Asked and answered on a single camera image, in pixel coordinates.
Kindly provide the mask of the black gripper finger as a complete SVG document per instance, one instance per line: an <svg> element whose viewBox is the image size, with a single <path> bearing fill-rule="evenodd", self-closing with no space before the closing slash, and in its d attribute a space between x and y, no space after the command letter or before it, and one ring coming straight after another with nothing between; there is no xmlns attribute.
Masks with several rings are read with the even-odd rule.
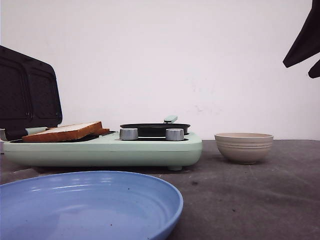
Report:
<svg viewBox="0 0 320 240"><path fill-rule="evenodd" d="M308 76L312 79L320 77L320 61L317 61L309 70Z"/></svg>
<svg viewBox="0 0 320 240"><path fill-rule="evenodd" d="M313 0L310 12L283 64L289 68L320 52L320 1Z"/></svg>

